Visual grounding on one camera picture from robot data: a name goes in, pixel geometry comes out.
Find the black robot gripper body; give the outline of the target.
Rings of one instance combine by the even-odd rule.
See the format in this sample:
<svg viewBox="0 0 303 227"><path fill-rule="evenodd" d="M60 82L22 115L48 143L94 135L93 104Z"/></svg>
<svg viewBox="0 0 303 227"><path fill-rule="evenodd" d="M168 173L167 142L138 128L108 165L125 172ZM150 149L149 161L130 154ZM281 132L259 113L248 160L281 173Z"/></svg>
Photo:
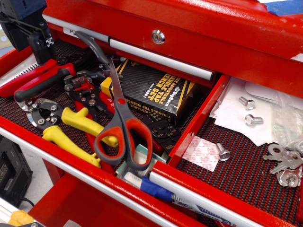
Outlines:
<svg viewBox="0 0 303 227"><path fill-rule="evenodd" d="M45 0L2 0L0 24L17 51L31 47L41 65L53 58L54 39L43 11Z"/></svg>

